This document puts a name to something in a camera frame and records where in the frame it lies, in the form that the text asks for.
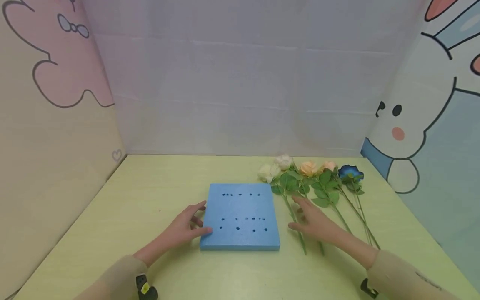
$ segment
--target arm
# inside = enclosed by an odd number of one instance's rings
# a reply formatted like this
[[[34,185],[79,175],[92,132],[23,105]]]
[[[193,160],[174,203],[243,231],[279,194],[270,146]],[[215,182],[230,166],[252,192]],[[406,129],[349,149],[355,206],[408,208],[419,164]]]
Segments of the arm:
[[[300,205],[299,213],[304,214],[305,224],[289,223],[288,226],[346,252],[367,270],[369,285],[389,299],[457,299],[398,256],[378,250],[340,228],[310,200],[294,197],[294,201]]]
[[[189,205],[159,236],[134,255],[120,258],[97,281],[74,300],[128,300],[138,293],[136,278],[146,274],[148,268],[168,250],[212,232],[203,227],[202,220],[194,214],[205,210],[206,201]]]

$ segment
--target yellow label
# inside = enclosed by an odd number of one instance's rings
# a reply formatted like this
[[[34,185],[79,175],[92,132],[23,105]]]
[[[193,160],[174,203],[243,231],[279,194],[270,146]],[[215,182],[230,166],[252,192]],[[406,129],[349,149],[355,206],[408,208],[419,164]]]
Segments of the yellow label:
[[[148,285],[148,282],[145,282],[144,286],[142,287],[142,294],[146,294],[148,292],[148,290],[150,289],[150,286]]]

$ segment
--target black strap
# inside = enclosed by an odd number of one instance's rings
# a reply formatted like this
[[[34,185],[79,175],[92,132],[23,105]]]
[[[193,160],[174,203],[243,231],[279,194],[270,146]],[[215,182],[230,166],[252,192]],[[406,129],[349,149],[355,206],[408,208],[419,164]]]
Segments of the black strap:
[[[156,288],[151,287],[148,284],[147,276],[145,274],[140,274],[136,277],[136,284],[138,289],[138,299],[139,300],[157,300],[158,292]]]
[[[377,296],[378,296],[378,292],[376,290],[368,287],[368,278],[365,278],[361,282],[360,289],[374,299],[377,298]]]

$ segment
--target pink cheek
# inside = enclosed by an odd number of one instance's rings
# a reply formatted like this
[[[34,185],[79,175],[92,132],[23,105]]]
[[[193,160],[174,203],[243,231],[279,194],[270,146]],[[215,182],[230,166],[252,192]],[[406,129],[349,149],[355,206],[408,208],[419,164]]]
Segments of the pink cheek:
[[[397,141],[403,141],[403,139],[405,138],[405,132],[400,127],[394,127],[392,129],[392,136]]]

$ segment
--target white backdrop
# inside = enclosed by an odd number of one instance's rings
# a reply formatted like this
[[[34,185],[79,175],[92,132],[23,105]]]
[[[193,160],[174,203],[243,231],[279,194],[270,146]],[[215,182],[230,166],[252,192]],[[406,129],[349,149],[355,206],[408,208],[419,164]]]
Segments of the white backdrop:
[[[418,0],[84,0],[128,153],[359,156]]]

